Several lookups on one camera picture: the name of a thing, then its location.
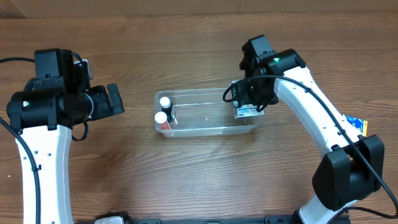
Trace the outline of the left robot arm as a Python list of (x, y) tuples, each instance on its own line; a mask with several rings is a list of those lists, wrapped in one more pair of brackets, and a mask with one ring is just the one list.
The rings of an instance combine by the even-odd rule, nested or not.
[(34, 78), (7, 104), (22, 167), (24, 223), (73, 223), (68, 161), (78, 124), (124, 112), (118, 86), (91, 86), (89, 61), (67, 49), (34, 53)]

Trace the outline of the black bottle white cap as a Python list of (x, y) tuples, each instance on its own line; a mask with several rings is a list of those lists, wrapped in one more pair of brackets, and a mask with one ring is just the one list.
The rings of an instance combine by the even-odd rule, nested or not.
[(163, 96), (160, 100), (159, 103), (161, 105), (162, 108), (162, 112), (164, 112), (167, 115), (167, 121), (169, 123), (175, 121), (175, 108), (174, 108), (174, 104), (172, 103), (172, 101), (170, 100), (170, 98)]

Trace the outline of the blue yellow VapoDrops box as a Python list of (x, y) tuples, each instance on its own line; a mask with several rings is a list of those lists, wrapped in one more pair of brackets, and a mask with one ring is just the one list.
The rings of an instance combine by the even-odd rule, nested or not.
[(367, 136), (368, 121), (366, 121), (364, 119), (359, 119), (359, 118), (355, 118), (352, 116), (348, 116), (345, 114), (344, 114), (344, 117), (352, 126), (354, 126), (356, 129), (360, 130), (361, 134), (363, 136)]

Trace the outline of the orange bottle white cap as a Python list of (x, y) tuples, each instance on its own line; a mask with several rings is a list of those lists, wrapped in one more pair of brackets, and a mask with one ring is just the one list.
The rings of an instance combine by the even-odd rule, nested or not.
[(163, 111), (157, 112), (154, 116), (155, 122), (159, 125), (161, 130), (171, 130), (167, 120), (167, 114)]

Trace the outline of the white blue medicine box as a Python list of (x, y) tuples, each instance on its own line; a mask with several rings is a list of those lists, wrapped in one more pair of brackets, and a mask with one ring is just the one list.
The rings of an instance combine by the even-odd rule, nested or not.
[(234, 118), (248, 118), (264, 115), (264, 110), (257, 111), (257, 106), (251, 103), (247, 90), (244, 90), (244, 84), (240, 83), (231, 89), (231, 95), (234, 98)]

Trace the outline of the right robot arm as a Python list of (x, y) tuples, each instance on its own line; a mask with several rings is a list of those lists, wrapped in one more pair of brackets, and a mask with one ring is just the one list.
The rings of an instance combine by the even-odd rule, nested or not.
[(284, 101), (315, 142), (321, 163), (312, 178), (313, 198), (292, 215), (269, 215), (266, 223), (349, 223), (356, 203), (381, 188), (384, 144), (366, 136), (331, 104), (293, 49), (276, 52), (264, 35), (242, 47), (245, 76), (223, 99), (235, 116), (260, 115)]

